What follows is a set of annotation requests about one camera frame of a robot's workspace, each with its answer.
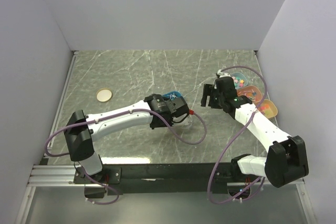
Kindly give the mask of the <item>blue lollipop tray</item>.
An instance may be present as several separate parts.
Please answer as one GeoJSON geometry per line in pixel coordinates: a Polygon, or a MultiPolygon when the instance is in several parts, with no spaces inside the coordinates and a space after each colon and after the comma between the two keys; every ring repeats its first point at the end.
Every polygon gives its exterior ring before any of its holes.
{"type": "Polygon", "coordinates": [[[164,100],[174,100],[176,98],[182,97],[182,95],[178,91],[171,91],[162,95],[164,100]]]}

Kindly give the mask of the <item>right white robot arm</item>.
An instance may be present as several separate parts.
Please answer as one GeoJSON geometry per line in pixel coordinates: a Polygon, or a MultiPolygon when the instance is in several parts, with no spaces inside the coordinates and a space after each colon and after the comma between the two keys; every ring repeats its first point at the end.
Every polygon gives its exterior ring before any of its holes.
{"type": "Polygon", "coordinates": [[[266,157],[244,154],[232,159],[230,175],[241,182],[248,175],[266,177],[279,188],[309,174],[306,145],[300,136],[291,136],[267,119],[245,95],[238,95],[231,77],[205,84],[201,106],[221,109],[246,126],[262,144],[266,157]]]}

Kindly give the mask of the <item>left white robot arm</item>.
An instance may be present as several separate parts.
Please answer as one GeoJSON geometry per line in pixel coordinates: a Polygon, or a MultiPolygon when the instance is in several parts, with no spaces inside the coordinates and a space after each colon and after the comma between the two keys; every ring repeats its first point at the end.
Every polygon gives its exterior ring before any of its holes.
{"type": "Polygon", "coordinates": [[[111,133],[134,126],[148,125],[151,129],[179,125],[189,116],[189,108],[183,97],[173,100],[160,94],[152,94],[133,105],[100,114],[87,114],[83,110],[74,112],[64,131],[70,159],[79,163],[91,182],[104,179],[105,170],[93,142],[111,133]]]}

